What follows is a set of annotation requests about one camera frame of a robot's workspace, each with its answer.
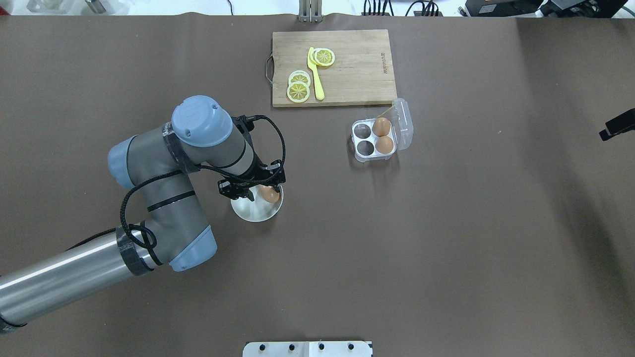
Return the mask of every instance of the cutting board handle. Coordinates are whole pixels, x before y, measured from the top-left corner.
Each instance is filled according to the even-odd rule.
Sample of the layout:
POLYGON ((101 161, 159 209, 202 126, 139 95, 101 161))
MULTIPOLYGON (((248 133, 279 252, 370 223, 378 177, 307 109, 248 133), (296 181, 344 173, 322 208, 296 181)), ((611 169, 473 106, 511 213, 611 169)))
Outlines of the cutting board handle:
POLYGON ((274 86, 274 70, 276 70, 276 64, 274 63, 274 52, 271 51, 271 54, 265 61, 265 78, 267 78, 272 88, 274 86), (269 61, 271 61, 271 78, 269 78, 269 61))

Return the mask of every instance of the knife handle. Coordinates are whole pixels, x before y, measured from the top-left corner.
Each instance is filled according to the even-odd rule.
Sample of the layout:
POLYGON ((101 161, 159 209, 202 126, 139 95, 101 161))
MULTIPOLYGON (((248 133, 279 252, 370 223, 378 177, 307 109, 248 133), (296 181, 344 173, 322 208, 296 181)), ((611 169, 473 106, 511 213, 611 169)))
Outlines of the knife handle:
POLYGON ((319 80, 318 69, 313 70, 313 87, 316 91, 316 99, 324 100, 324 90, 322 89, 322 82, 319 80))

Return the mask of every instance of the metal clamp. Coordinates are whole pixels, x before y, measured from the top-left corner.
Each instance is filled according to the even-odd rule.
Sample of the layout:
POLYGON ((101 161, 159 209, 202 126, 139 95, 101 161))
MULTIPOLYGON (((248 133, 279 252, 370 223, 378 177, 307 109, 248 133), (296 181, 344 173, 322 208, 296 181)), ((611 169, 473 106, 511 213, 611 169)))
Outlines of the metal clamp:
POLYGON ((300 22, 322 22, 322 0, 300 0, 300 22))

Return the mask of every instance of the blue joint cap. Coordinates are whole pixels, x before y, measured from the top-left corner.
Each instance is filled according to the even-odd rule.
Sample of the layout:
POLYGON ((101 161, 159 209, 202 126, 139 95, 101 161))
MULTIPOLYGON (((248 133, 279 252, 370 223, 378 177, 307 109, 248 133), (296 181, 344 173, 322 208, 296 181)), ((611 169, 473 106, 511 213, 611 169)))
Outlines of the blue joint cap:
POLYGON ((216 100, 206 95, 185 99, 172 113, 172 129, 191 146, 209 147, 222 143, 232 133, 234 123, 216 100))
POLYGON ((207 226, 192 243, 170 262, 170 266, 174 271, 188 270, 212 258, 216 254, 217 248, 211 227, 207 226))
POLYGON ((128 174, 128 148, 135 137, 137 135, 118 143, 108 152, 108 170, 117 183, 125 189, 132 189, 135 186, 128 174))

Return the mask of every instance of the white bracket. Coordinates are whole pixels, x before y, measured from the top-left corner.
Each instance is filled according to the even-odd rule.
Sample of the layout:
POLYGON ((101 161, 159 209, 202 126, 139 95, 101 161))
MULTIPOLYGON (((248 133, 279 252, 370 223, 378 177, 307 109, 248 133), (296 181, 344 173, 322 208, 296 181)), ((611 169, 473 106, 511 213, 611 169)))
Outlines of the white bracket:
POLYGON ((322 22, 322 0, 300 0, 300 22, 322 22))
POLYGON ((372 341, 250 342, 243 357, 373 357, 372 341))

